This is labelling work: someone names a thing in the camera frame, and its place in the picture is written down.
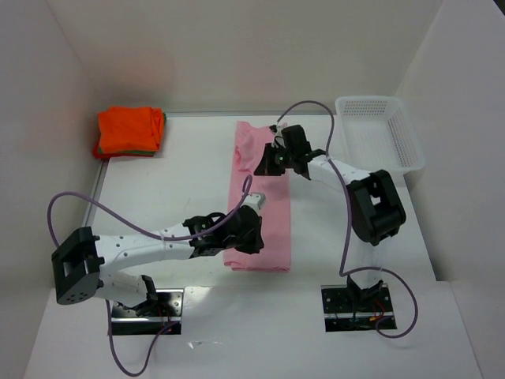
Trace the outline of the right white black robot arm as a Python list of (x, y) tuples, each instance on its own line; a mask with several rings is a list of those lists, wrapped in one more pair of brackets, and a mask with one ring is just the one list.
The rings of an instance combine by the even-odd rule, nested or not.
[(281, 176), (288, 170), (343, 193), (350, 236), (344, 242), (355, 251), (342, 254), (339, 272), (346, 277), (346, 291), (355, 309), (373, 306), (383, 285), (382, 269), (392, 237), (406, 222), (406, 212), (391, 175), (357, 169), (312, 149), (300, 125), (270, 127), (273, 141), (267, 143), (256, 176)]

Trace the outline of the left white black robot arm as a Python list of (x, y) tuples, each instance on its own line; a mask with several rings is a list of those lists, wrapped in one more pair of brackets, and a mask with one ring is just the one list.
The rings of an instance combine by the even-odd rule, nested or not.
[(76, 229), (51, 256), (56, 301), (75, 305), (97, 297), (145, 315), (158, 301), (153, 279), (127, 268), (160, 261), (214, 257), (235, 249), (256, 254), (264, 248), (262, 217), (256, 205), (242, 205), (232, 216), (194, 216), (172, 228), (145, 235), (94, 235)]

